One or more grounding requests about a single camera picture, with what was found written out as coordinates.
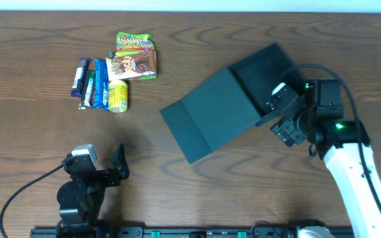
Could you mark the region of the dark green flip-lid box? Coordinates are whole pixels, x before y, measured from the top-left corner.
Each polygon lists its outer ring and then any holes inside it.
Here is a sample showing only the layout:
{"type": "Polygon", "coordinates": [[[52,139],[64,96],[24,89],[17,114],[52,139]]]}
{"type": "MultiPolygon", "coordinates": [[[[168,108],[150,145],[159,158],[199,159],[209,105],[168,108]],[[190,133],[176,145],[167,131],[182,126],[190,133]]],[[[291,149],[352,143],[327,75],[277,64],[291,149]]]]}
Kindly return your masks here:
{"type": "Polygon", "coordinates": [[[213,74],[160,114],[188,163],[192,164],[253,126],[274,117],[268,104],[274,89],[285,83],[298,95],[305,79],[277,43],[213,74]]]}

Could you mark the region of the blue cookie package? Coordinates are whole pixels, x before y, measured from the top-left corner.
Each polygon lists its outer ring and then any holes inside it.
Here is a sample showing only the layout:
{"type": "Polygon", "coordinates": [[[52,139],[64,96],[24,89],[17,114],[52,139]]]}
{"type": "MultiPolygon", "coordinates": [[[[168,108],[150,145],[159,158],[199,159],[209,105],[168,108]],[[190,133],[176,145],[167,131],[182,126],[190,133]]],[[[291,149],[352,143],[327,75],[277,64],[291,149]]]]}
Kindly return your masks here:
{"type": "Polygon", "coordinates": [[[94,59],[95,64],[95,92],[92,108],[108,108],[108,71],[105,60],[94,59]]]}

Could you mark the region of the brown Pocky box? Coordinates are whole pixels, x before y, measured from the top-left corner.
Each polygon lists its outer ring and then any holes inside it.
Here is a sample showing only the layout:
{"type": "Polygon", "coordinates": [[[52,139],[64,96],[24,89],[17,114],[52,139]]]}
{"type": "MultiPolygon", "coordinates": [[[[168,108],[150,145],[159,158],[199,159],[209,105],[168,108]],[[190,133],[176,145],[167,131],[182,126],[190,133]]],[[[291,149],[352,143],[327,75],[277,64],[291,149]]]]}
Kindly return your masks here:
{"type": "Polygon", "coordinates": [[[144,51],[106,59],[108,80],[146,80],[157,77],[154,51],[144,51]]]}

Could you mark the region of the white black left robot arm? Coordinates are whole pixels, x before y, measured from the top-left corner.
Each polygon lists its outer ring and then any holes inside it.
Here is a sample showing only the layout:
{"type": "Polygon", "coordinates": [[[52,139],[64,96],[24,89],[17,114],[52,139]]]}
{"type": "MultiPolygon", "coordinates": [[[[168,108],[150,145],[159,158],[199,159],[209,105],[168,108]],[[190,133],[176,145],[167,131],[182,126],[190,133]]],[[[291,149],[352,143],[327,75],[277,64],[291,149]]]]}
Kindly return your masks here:
{"type": "Polygon", "coordinates": [[[111,157],[111,168],[95,167],[97,154],[91,144],[79,145],[62,161],[70,181],[60,187],[57,201],[61,221],[56,237],[114,237],[107,222],[99,219],[108,187],[119,186],[129,177],[124,145],[120,144],[111,157]]]}

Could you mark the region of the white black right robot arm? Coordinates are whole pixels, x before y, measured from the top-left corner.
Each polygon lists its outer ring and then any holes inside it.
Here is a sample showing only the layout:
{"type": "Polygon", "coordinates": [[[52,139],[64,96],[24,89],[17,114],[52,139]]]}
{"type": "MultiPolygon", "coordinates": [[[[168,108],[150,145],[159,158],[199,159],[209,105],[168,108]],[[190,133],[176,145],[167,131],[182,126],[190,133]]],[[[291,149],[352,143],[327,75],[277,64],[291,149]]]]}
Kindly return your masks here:
{"type": "Polygon", "coordinates": [[[381,181],[370,138],[360,120],[344,118],[341,83],[314,79],[269,83],[257,93],[262,122],[280,120],[271,131],[286,146],[308,141],[341,193],[355,237],[381,237],[381,181]]]}

